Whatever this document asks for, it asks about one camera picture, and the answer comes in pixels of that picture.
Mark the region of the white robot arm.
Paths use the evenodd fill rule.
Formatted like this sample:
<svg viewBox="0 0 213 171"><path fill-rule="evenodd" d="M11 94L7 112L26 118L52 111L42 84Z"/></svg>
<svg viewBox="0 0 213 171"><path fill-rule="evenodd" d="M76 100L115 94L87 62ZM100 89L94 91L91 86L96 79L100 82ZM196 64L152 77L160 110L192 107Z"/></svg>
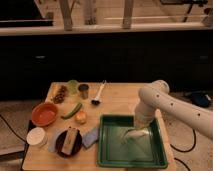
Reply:
<svg viewBox="0 0 213 171"><path fill-rule="evenodd" d="M213 141L213 111L181 101L170 96L169 92L169 85L164 80L147 83L139 89L139 102L134 110L134 128L141 130L148 127L159 109Z"/></svg>

